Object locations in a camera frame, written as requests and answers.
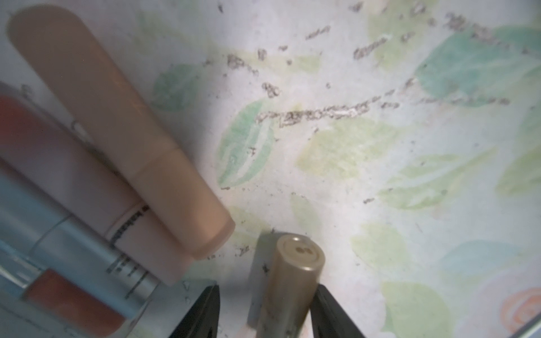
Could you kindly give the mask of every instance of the teal leaf print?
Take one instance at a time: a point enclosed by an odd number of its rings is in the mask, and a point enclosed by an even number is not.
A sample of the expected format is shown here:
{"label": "teal leaf print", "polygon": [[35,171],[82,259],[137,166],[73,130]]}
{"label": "teal leaf print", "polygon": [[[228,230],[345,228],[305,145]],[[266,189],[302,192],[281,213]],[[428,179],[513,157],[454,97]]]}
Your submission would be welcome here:
{"label": "teal leaf print", "polygon": [[485,151],[466,163],[454,154],[418,157],[390,179],[388,187],[380,190],[378,196],[398,209],[435,206],[455,195],[473,169],[494,152],[494,149]]}
{"label": "teal leaf print", "polygon": [[263,101],[242,109],[222,136],[216,154],[218,184],[229,188],[251,180],[267,163],[274,144],[272,121],[257,123]]}
{"label": "teal leaf print", "polygon": [[449,274],[476,277],[491,273],[520,255],[518,246],[491,241],[469,241],[460,244],[440,261],[441,269]]}
{"label": "teal leaf print", "polygon": [[248,246],[254,249],[261,233],[271,231],[267,222],[241,208],[230,207],[229,213],[236,224],[229,241],[236,247]]}
{"label": "teal leaf print", "polygon": [[197,100],[202,67],[178,64],[161,73],[152,89],[152,107],[176,112],[190,108]]}
{"label": "teal leaf print", "polygon": [[351,237],[356,256],[375,269],[403,267],[410,254],[402,235],[393,227],[381,223],[362,225],[364,234]]}
{"label": "teal leaf print", "polygon": [[428,286],[408,282],[384,282],[381,292],[397,337],[453,336],[451,312],[438,293]]}
{"label": "teal leaf print", "polygon": [[394,67],[423,41],[424,32],[429,28],[427,21],[437,3],[438,0],[390,0],[386,2],[384,12],[369,15],[370,39],[390,37],[374,50],[381,67]]}
{"label": "teal leaf print", "polygon": [[312,239],[320,239],[323,224],[318,217],[318,212],[310,201],[304,196],[292,193],[289,204],[291,205],[297,223],[306,232],[307,236]]}
{"label": "teal leaf print", "polygon": [[476,34],[470,28],[452,35],[418,66],[415,75],[427,93],[451,104],[479,107],[504,96],[541,65],[536,52],[541,31],[512,26],[489,37]]}
{"label": "teal leaf print", "polygon": [[318,131],[301,151],[296,166],[315,176],[357,177],[358,166],[383,157],[400,136],[391,125],[369,118],[341,119]]}
{"label": "teal leaf print", "polygon": [[541,183],[541,144],[516,159],[505,169],[496,191],[514,195],[538,187]]}

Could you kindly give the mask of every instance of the cosmetic products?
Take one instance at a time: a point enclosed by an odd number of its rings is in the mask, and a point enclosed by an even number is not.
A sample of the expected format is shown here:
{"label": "cosmetic products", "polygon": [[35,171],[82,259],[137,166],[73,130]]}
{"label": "cosmetic products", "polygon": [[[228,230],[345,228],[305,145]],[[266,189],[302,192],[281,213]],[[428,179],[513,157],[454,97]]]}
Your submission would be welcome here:
{"label": "cosmetic products", "polygon": [[137,314],[158,284],[148,271],[3,161],[0,239],[126,318]]}
{"label": "cosmetic products", "polygon": [[229,213],[76,15],[32,6],[7,32],[187,252],[202,259],[223,245],[235,227]]}
{"label": "cosmetic products", "polygon": [[2,241],[0,290],[96,337],[112,334],[124,322],[124,317],[107,305]]}
{"label": "cosmetic products", "polygon": [[125,181],[45,111],[0,82],[0,157],[167,285],[192,257]]}
{"label": "cosmetic products", "polygon": [[323,251],[308,237],[278,239],[256,338],[299,336],[324,264]]}

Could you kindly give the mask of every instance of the metallic cylinder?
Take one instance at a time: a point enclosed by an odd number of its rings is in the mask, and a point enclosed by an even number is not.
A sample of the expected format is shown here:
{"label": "metallic cylinder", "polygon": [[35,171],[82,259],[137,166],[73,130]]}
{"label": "metallic cylinder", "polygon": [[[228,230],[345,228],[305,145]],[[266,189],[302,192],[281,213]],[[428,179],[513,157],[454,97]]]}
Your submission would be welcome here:
{"label": "metallic cylinder", "polygon": [[325,264],[323,250],[309,238],[284,235],[278,239],[256,338],[295,338]]}

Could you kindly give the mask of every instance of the green leaf print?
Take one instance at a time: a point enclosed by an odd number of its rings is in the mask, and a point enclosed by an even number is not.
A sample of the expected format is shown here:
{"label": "green leaf print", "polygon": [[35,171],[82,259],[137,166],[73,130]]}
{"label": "green leaf print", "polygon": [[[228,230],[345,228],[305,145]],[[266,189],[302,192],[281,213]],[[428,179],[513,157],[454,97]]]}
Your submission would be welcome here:
{"label": "green leaf print", "polygon": [[297,223],[303,229],[307,236],[312,239],[320,239],[323,224],[318,217],[318,212],[314,209],[310,201],[304,196],[292,193],[289,204],[295,215]]}
{"label": "green leaf print", "polygon": [[356,177],[362,162],[383,157],[400,136],[398,128],[364,117],[344,118],[331,126],[304,147],[296,161],[299,169],[315,176]]}
{"label": "green leaf print", "polygon": [[418,157],[390,179],[378,196],[398,209],[437,205],[456,194],[467,176],[494,152],[495,149],[485,151],[466,163],[453,154]]}
{"label": "green leaf print", "polygon": [[216,153],[218,184],[233,187],[251,180],[267,163],[274,144],[272,121],[255,121],[263,101],[242,109],[222,136]]}
{"label": "green leaf print", "polygon": [[496,191],[514,195],[536,188],[541,183],[541,144],[516,159],[505,169]]}
{"label": "green leaf print", "polygon": [[271,226],[245,210],[238,207],[230,207],[229,213],[235,221],[235,232],[229,240],[236,247],[249,246],[254,249],[262,232],[270,232]]}
{"label": "green leaf print", "polygon": [[435,48],[415,75],[433,97],[479,107],[503,97],[541,65],[540,34],[519,26],[482,33],[468,28]]}
{"label": "green leaf print", "polygon": [[202,67],[178,64],[161,73],[152,89],[152,107],[163,111],[190,108],[197,100]]}
{"label": "green leaf print", "polygon": [[374,50],[381,67],[396,66],[423,41],[424,32],[430,27],[427,22],[437,3],[438,0],[390,0],[385,11],[368,17],[368,35],[372,41],[389,37]]}
{"label": "green leaf print", "polygon": [[362,225],[364,234],[351,237],[356,256],[374,269],[403,267],[410,254],[402,235],[393,227],[381,223]]}
{"label": "green leaf print", "polygon": [[384,282],[381,292],[400,338],[451,338],[453,323],[449,308],[428,286],[408,282]]}

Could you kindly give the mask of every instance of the lip gloss tube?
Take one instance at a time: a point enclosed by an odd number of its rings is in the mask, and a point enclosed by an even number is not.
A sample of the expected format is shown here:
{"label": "lip gloss tube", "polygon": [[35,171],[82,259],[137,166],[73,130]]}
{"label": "lip gloss tube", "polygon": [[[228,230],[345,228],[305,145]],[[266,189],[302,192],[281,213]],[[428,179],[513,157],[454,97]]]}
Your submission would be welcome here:
{"label": "lip gloss tube", "polygon": [[117,331],[124,317],[64,277],[0,241],[0,290],[96,337]]}
{"label": "lip gloss tube", "polygon": [[0,238],[126,318],[138,313],[158,285],[153,275],[3,161]]}
{"label": "lip gloss tube", "polygon": [[148,205],[58,122],[0,82],[0,157],[144,266],[176,283],[193,258]]}
{"label": "lip gloss tube", "polygon": [[194,258],[227,241],[235,228],[228,211],[76,15],[32,6],[10,18],[7,33]]}

